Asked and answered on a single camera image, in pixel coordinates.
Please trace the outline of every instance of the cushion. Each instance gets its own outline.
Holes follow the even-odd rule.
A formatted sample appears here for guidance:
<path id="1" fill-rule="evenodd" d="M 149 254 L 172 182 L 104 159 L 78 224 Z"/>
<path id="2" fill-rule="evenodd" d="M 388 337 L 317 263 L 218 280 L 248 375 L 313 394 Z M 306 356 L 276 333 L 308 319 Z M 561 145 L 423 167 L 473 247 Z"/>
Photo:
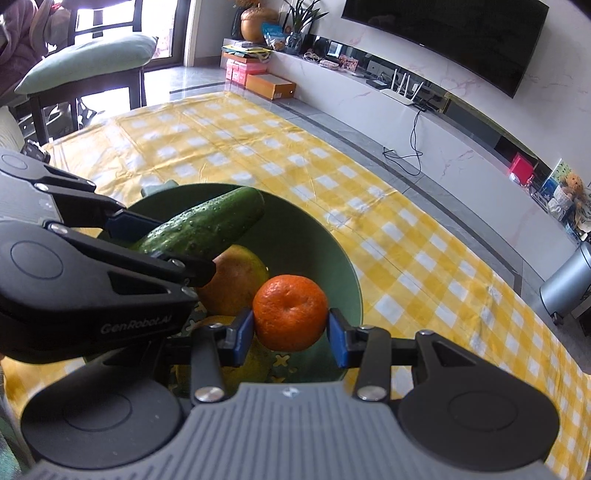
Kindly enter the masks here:
<path id="1" fill-rule="evenodd" d="M 0 147 L 20 152 L 25 144 L 17 121 L 8 111 L 7 106 L 0 108 Z"/>
<path id="2" fill-rule="evenodd" d="M 75 80 L 141 67 L 154 55 L 157 40 L 137 32 L 66 47 L 35 65 L 14 91 L 30 95 Z"/>

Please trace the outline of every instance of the green basin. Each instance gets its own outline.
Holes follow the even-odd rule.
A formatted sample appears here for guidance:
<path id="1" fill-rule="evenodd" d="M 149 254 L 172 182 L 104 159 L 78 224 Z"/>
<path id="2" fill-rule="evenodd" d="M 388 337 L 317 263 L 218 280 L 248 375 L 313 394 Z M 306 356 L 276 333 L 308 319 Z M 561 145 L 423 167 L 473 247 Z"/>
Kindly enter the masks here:
<path id="1" fill-rule="evenodd" d="M 220 183 L 183 185 L 149 195 L 129 210 L 166 221 L 237 187 Z M 308 213 L 273 194 L 261 193 L 265 214 L 236 243 L 256 253 L 272 277 L 292 274 L 314 280 L 326 293 L 331 307 L 339 308 L 351 325 L 360 325 L 361 290 L 344 250 Z M 326 334 L 307 350 L 289 355 L 287 367 L 271 367 L 273 377 L 285 378 L 285 382 L 320 382 L 338 380 L 344 374 L 332 357 Z"/>

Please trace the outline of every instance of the cucumber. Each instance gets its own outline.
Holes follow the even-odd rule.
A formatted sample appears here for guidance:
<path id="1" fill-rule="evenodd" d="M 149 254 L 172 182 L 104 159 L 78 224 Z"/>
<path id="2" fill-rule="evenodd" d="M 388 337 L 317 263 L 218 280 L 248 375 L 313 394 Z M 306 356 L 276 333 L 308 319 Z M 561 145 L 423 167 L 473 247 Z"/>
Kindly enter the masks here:
<path id="1" fill-rule="evenodd" d="M 131 248 L 148 255 L 161 251 L 213 260 L 252 227 L 264 209 L 261 192 L 239 187 L 171 218 Z"/>

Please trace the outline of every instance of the trash can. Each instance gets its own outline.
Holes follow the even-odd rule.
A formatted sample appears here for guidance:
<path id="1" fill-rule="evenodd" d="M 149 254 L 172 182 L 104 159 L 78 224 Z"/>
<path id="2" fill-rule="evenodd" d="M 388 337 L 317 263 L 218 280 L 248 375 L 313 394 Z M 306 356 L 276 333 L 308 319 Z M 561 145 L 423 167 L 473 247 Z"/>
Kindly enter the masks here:
<path id="1" fill-rule="evenodd" d="M 554 320 L 562 324 L 591 286 L 591 249 L 581 242 L 570 258 L 540 287 L 544 307 Z"/>

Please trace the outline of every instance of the flat screen tv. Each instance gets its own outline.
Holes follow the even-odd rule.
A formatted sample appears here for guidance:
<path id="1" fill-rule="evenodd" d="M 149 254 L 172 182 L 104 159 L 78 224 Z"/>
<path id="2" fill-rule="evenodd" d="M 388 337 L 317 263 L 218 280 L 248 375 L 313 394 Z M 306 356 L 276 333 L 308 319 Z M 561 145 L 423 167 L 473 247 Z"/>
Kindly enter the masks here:
<path id="1" fill-rule="evenodd" d="M 538 0 L 346 0 L 343 18 L 429 48 L 513 97 L 547 13 Z"/>

